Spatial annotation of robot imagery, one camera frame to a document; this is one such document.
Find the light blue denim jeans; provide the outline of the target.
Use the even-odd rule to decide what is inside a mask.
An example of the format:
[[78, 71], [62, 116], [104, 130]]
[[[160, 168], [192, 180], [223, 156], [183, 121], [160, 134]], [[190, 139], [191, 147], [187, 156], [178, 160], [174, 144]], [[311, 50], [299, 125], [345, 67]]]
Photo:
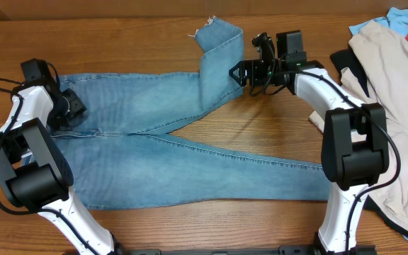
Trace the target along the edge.
[[212, 18], [195, 40], [198, 72], [84, 73], [60, 77], [86, 112], [52, 138], [94, 210], [214, 199], [327, 200], [319, 164], [231, 151], [174, 136], [242, 95], [229, 70], [244, 57], [242, 29]]

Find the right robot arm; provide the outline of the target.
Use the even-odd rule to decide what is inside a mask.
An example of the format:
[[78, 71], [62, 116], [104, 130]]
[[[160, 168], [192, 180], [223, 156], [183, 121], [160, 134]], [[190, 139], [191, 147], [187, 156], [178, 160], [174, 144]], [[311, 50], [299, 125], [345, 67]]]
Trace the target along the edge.
[[269, 86], [287, 89], [324, 120], [321, 162], [331, 190], [324, 221], [313, 244], [282, 245], [279, 254], [376, 254], [359, 246], [356, 230], [367, 194], [389, 167], [384, 108], [344, 91], [318, 61], [307, 60], [302, 33], [261, 33], [252, 40], [260, 57], [242, 60], [229, 71], [252, 96]]

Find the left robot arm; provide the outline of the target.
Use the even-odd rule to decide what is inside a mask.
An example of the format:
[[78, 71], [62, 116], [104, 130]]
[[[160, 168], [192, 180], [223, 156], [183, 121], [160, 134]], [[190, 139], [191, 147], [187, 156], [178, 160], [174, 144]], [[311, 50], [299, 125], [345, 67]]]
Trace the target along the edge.
[[48, 132], [68, 127], [86, 107], [71, 89], [61, 91], [49, 62], [30, 59], [21, 69], [25, 80], [9, 91], [13, 107], [0, 128], [0, 208], [49, 220], [78, 254], [124, 254], [74, 192], [72, 170]]

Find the cardboard backboard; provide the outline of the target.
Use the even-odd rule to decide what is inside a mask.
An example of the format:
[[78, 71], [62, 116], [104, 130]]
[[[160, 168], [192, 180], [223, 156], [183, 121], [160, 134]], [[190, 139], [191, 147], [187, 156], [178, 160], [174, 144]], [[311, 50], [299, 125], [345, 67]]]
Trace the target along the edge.
[[408, 0], [0, 0], [0, 21], [385, 13]]

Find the black garment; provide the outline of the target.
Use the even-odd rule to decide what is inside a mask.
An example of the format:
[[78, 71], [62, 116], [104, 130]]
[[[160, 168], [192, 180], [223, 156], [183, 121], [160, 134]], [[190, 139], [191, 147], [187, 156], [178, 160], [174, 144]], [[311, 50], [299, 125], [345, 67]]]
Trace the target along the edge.
[[[345, 72], [350, 70], [352, 75], [347, 74], [345, 76], [345, 79], [349, 81], [357, 81], [358, 85], [355, 85], [356, 92], [359, 93], [359, 91], [361, 91], [361, 96], [365, 96], [367, 99], [372, 99], [368, 90], [367, 75], [352, 49], [348, 48], [345, 50], [339, 50], [331, 54], [330, 59], [336, 70], [338, 71], [341, 79], [343, 79], [343, 75], [345, 74]], [[408, 230], [400, 227], [398, 224], [390, 220], [387, 215], [383, 213], [381, 209], [375, 204], [371, 197], [368, 197], [364, 208], [366, 210], [376, 212], [388, 227], [403, 235], [404, 238], [408, 241]]]

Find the beige garment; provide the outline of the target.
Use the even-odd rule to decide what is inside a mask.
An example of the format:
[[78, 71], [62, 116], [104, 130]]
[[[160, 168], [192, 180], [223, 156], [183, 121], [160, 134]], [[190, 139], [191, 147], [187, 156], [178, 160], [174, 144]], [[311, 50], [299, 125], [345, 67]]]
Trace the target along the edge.
[[342, 86], [355, 98], [384, 107], [387, 132], [402, 163], [398, 179], [369, 196], [389, 220], [408, 231], [408, 42], [394, 30], [371, 21], [349, 45], [367, 74], [369, 92], [363, 92], [351, 70], [343, 72]]

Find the light blue shirt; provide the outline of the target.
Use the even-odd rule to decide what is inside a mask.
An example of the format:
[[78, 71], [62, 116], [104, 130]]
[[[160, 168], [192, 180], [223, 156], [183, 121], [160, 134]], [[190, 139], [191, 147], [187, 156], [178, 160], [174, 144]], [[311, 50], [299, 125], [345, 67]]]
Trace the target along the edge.
[[375, 21], [382, 26], [390, 28], [404, 38], [408, 33], [408, 9], [398, 9], [395, 7], [392, 7], [387, 12], [386, 16], [373, 18], [369, 21], [365, 21], [364, 23], [349, 26], [348, 29], [352, 35], [359, 34], [361, 28], [366, 26], [371, 21]]

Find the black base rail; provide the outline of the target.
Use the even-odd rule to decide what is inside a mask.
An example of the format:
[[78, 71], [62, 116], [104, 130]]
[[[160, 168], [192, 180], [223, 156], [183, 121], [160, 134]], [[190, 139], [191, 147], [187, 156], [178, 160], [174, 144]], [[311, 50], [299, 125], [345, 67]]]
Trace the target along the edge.
[[325, 252], [314, 245], [281, 245], [276, 249], [230, 249], [230, 250], [184, 250], [161, 251], [159, 249], [133, 249], [111, 252], [124, 255], [324, 255], [334, 252]]

